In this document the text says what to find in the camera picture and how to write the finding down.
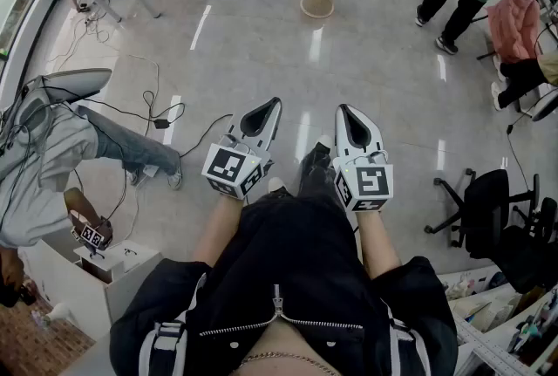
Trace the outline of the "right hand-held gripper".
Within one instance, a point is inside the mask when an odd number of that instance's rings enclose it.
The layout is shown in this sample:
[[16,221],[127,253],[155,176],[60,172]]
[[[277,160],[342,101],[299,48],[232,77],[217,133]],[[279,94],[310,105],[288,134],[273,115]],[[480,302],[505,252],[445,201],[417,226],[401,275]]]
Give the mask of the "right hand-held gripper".
[[[393,165],[387,162],[378,126],[354,106],[336,110],[335,135],[338,156],[335,190],[347,212],[378,212],[394,196]],[[366,155],[350,157],[353,148]]]

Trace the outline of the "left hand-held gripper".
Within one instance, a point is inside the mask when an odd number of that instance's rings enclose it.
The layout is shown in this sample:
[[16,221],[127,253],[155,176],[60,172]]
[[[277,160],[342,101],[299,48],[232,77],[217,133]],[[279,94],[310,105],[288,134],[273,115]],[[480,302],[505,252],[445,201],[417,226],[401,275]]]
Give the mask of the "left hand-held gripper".
[[282,115],[278,97],[252,100],[230,120],[227,133],[212,143],[201,174],[213,190],[244,200],[273,165],[271,141]]

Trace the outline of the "person's left forearm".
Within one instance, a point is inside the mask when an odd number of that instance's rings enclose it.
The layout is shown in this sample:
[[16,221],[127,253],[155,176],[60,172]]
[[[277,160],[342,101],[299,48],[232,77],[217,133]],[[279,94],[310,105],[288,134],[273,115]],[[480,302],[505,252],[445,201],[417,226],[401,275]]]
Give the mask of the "person's left forearm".
[[193,260],[214,267],[222,252],[235,236],[244,202],[220,195],[208,218],[206,228],[195,247]]

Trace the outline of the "person's right forearm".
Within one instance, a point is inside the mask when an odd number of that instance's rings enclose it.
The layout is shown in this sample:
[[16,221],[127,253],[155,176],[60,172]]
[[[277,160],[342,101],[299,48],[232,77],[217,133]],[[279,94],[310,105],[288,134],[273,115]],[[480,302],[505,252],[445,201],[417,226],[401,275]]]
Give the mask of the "person's right forearm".
[[371,279],[402,264],[378,212],[357,212],[357,224],[363,264]]

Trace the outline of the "person's black trousers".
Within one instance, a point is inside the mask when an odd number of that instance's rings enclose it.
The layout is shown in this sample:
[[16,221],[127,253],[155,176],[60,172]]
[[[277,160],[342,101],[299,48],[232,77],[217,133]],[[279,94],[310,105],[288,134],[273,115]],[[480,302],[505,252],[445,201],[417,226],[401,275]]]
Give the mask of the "person's black trousers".
[[330,150],[316,145],[305,155],[300,167],[298,196],[328,196],[339,203],[334,186],[336,172]]

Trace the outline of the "person's black zip jacket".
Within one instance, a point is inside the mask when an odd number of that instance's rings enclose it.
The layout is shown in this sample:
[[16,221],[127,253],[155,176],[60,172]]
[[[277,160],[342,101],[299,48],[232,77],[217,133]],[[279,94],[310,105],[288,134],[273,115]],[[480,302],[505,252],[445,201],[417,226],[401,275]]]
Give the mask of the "person's black zip jacket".
[[247,206],[213,264],[161,261],[110,332],[117,376],[227,376],[283,319],[343,376],[453,376],[456,326],[428,259],[376,277],[344,211],[318,197]]

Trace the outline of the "black office chair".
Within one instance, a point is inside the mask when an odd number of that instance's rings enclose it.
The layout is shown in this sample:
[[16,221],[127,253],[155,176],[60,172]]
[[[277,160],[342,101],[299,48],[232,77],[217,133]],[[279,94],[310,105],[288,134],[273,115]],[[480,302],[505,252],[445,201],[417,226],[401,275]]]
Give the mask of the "black office chair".
[[540,176],[510,198],[511,224],[502,230],[494,263],[520,294],[558,284],[558,202],[541,196]]
[[464,195],[460,197],[443,179],[433,180],[441,186],[457,204],[458,211],[436,227],[425,226],[424,232],[436,234],[448,227],[459,233],[459,239],[451,241],[454,248],[465,247],[473,259],[489,258],[500,241],[501,231],[507,226],[509,210],[509,180],[507,171],[496,169],[477,176],[471,168],[471,177]]

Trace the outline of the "grey pointed device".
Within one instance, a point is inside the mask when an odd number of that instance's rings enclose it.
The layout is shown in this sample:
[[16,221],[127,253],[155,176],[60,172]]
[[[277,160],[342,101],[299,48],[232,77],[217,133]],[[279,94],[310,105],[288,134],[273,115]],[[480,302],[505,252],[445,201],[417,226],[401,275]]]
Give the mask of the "grey pointed device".
[[112,76],[109,68],[88,68],[37,76],[27,84],[30,92],[38,90],[44,101],[74,103],[98,94]]

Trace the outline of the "pink jacket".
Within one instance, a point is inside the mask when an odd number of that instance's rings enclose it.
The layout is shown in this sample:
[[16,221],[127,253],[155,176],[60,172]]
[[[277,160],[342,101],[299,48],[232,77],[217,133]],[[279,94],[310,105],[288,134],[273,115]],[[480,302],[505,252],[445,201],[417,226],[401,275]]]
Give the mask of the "pink jacket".
[[493,48],[502,62],[535,58],[540,5],[536,0],[500,0],[487,7]]

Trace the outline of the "white cabinet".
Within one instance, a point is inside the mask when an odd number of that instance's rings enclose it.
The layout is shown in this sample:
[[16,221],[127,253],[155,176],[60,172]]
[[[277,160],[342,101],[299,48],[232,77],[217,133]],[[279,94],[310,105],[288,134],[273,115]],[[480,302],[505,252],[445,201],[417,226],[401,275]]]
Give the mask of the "white cabinet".
[[162,255],[129,240],[95,255],[84,246],[73,253],[78,257],[74,262],[44,241],[19,251],[25,271],[51,306],[38,323],[66,320],[97,340],[124,314]]

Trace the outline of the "white storage shelf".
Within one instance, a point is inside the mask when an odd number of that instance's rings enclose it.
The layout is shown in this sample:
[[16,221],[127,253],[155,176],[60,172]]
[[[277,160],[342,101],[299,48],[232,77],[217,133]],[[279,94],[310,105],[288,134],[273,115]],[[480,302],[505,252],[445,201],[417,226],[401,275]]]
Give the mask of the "white storage shelf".
[[558,284],[521,294],[500,269],[440,275],[457,327],[455,376],[558,376]]

